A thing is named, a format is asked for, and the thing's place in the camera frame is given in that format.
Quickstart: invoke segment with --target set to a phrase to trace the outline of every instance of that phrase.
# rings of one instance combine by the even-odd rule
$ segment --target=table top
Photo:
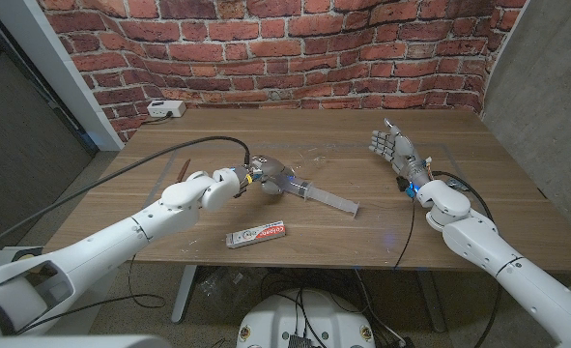
[[[215,213],[202,212],[189,230],[157,240],[137,261],[196,265],[391,268],[410,232],[413,203],[399,192],[390,163],[368,150],[371,131],[389,118],[432,169],[459,175],[485,199],[503,238],[548,271],[571,272],[571,226],[473,113],[455,110],[188,110],[184,117],[145,125],[103,175],[158,150],[209,135],[244,141],[251,155],[291,165],[318,189],[360,203],[355,218],[320,202],[251,185]],[[92,189],[46,245],[66,247],[160,198],[186,172],[240,164],[243,149],[216,141],[177,150]],[[471,197],[472,206],[482,212]],[[402,269],[473,270],[454,254],[416,205]],[[283,220],[287,235],[229,249],[225,234]]]

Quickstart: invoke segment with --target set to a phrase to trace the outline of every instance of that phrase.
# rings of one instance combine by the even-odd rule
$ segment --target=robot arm
[[[220,209],[253,181],[256,170],[238,166],[196,172],[165,189],[161,198],[134,214],[71,246],[0,267],[0,335],[68,311],[99,278],[156,239],[192,227],[199,209]],[[46,332],[55,321],[27,334]]]
[[[570,341],[571,291],[502,239],[465,195],[441,180],[430,180],[412,143],[385,123],[389,133],[374,131],[369,149],[412,183],[418,202],[431,208],[427,222],[442,233],[446,245],[493,276],[557,342]]]

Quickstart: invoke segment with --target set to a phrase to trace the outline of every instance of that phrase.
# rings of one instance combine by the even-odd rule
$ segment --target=power strip
[[[152,101],[148,105],[148,112],[152,117],[165,117],[170,111],[173,117],[182,117],[186,111],[186,105],[183,101]]]

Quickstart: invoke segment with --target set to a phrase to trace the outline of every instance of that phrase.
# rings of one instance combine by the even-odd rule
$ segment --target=colgate toothpaste
[[[240,232],[228,233],[225,239],[227,247],[244,247],[251,244],[269,241],[274,238],[285,236],[283,221],[265,224],[246,229]]]

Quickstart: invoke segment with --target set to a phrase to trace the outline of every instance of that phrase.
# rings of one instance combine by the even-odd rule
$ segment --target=white panel
[[[71,64],[36,0],[0,1],[0,19],[99,149],[121,150],[124,143]]]

